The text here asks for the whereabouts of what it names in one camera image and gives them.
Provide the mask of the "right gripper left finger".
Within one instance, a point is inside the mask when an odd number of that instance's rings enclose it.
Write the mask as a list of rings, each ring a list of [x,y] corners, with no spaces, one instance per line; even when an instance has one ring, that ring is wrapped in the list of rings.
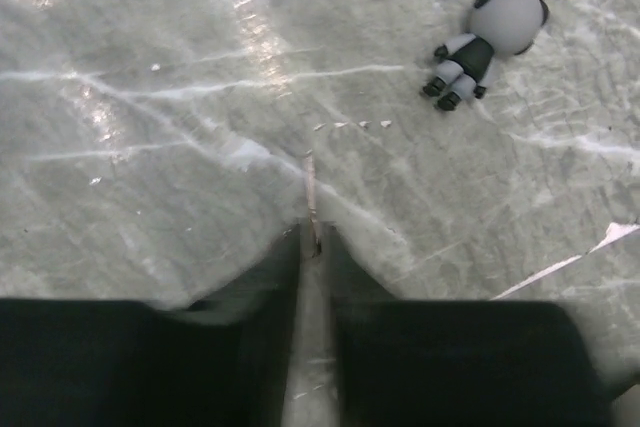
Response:
[[[229,283],[171,310],[132,300],[5,298],[5,426],[278,426],[301,230]]]

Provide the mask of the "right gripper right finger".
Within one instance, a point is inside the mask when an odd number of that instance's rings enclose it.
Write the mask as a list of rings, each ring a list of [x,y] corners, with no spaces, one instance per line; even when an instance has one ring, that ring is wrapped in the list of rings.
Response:
[[[343,426],[610,426],[576,324],[545,301],[415,300],[388,291],[326,226]]]

